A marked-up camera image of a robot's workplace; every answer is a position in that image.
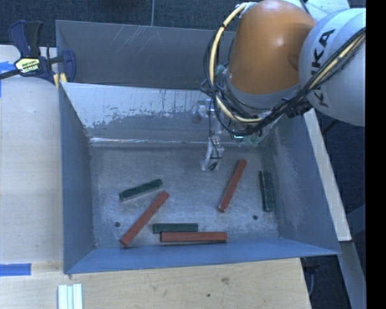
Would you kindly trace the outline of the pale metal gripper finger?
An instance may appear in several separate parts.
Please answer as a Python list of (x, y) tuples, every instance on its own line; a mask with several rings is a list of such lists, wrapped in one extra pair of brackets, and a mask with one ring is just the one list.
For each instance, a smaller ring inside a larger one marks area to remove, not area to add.
[(205, 118), (210, 118), (212, 116), (211, 107), (210, 99), (198, 100), (192, 112), (192, 123), (200, 124)]
[(201, 161), (202, 171), (218, 171), (223, 158), (225, 148), (220, 138), (210, 136), (208, 138), (207, 151), (204, 159)]

